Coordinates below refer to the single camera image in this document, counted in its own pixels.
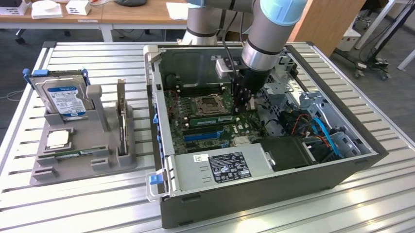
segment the aluminum extrusion table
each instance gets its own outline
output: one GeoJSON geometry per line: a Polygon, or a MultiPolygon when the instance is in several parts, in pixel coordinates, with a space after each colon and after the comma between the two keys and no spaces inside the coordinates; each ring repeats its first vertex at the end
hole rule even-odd
{"type": "MultiPolygon", "coordinates": [[[[54,48],[43,48],[35,69],[87,68],[91,83],[103,85],[105,105],[115,104],[117,80],[127,80],[126,96],[135,110],[139,166],[117,175],[31,187],[28,182],[44,124],[44,105],[28,86],[0,147],[0,161],[6,162],[0,175],[0,231],[415,231],[414,142],[317,47],[306,43],[293,45],[390,155],[331,190],[165,230],[159,203],[147,201],[145,187],[145,175],[154,170],[143,62],[146,44],[157,43],[58,43],[54,48]]],[[[303,71],[299,72],[305,85],[314,89],[314,83],[303,71]]]]}

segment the motherboard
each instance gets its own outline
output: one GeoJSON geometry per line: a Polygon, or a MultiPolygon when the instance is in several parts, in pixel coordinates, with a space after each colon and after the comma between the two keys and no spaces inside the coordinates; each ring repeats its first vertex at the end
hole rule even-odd
{"type": "Polygon", "coordinates": [[[165,98],[177,154],[235,147],[265,138],[255,103],[234,114],[226,84],[166,90],[165,98]]]}

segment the hard drive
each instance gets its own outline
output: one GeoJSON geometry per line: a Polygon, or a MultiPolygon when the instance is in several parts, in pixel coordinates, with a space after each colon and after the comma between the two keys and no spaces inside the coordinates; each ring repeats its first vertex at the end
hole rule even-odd
{"type": "Polygon", "coordinates": [[[64,120],[75,120],[94,109],[87,97],[88,76],[80,70],[34,74],[30,81],[50,114],[59,113],[64,120]]]}

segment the white box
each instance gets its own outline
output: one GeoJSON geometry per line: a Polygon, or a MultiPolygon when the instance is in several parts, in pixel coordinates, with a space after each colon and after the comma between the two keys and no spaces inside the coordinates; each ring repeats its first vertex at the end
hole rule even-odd
{"type": "Polygon", "coordinates": [[[342,38],[339,44],[338,44],[338,49],[345,51],[345,52],[351,51],[351,49],[355,46],[359,38],[361,38],[361,34],[355,30],[349,29],[343,35],[343,38],[342,38]]]}
{"type": "Polygon", "coordinates": [[[30,4],[22,1],[19,7],[0,7],[0,16],[24,16],[30,4]]]}
{"type": "Polygon", "coordinates": [[[32,4],[32,19],[62,17],[64,17],[64,15],[62,5],[59,3],[55,3],[50,0],[43,0],[32,4]]]}
{"type": "Polygon", "coordinates": [[[67,11],[71,15],[86,16],[91,11],[91,5],[88,0],[71,0],[67,4],[67,11]]]}

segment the computer mouse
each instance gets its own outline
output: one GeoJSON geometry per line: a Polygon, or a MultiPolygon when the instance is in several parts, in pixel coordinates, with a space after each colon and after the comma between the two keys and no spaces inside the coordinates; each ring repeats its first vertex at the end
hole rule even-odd
{"type": "Polygon", "coordinates": [[[147,0],[117,0],[115,2],[122,6],[143,6],[147,0]]]}

